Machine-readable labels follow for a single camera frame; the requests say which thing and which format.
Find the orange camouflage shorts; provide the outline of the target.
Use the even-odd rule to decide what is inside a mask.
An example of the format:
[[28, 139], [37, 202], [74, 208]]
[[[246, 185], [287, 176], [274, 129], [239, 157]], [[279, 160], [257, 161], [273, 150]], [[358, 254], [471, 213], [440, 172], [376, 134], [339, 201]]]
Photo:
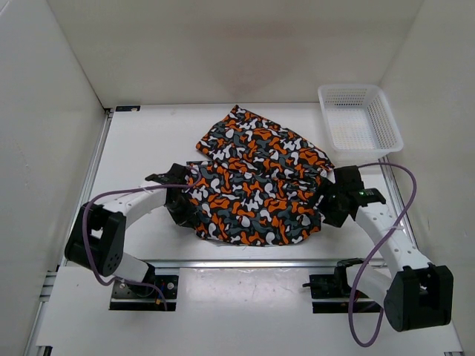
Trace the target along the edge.
[[236, 105], [196, 144], [196, 235], [232, 245], [301, 243], [321, 229], [315, 193], [334, 164], [298, 133]]

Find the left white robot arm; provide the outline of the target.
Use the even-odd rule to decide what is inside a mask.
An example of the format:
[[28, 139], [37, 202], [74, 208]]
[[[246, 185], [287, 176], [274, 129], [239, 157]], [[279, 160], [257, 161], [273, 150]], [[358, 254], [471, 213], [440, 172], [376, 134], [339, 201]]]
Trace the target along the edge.
[[162, 207], [176, 225], [195, 227], [197, 209], [186, 194], [200, 179], [196, 167], [173, 164], [164, 174], [147, 176], [137, 188], [99, 194], [80, 208], [65, 258], [92, 271], [104, 286], [117, 281], [140, 297], [159, 294], [155, 268], [124, 252], [126, 230]]

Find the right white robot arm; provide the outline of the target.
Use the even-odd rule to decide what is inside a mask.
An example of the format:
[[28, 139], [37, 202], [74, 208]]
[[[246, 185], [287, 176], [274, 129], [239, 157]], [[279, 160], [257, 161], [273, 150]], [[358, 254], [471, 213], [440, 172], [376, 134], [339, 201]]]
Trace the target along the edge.
[[333, 287], [341, 296], [366, 294], [397, 332], [448, 325], [453, 274], [431, 262], [406, 236], [376, 188], [365, 187], [356, 165], [337, 168], [317, 191], [324, 223], [341, 227], [351, 218], [374, 244], [368, 257], [341, 260]]

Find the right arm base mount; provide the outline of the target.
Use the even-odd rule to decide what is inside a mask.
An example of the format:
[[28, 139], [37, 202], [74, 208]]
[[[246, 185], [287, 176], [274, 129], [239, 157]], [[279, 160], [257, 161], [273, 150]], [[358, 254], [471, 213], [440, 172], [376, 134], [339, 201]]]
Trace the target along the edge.
[[[309, 289], [313, 314], [346, 314], [350, 301], [350, 289], [340, 288], [332, 274], [311, 274], [302, 287]], [[356, 291], [354, 313], [379, 313], [380, 306], [366, 294]]]

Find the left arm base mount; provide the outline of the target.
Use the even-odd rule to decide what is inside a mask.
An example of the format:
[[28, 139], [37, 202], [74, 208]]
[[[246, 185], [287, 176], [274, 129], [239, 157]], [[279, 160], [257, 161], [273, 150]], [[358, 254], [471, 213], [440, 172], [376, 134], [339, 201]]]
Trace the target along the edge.
[[121, 312], [175, 312], [179, 270], [157, 269], [153, 284], [163, 293], [166, 303], [156, 289], [116, 281], [112, 287], [109, 309]]

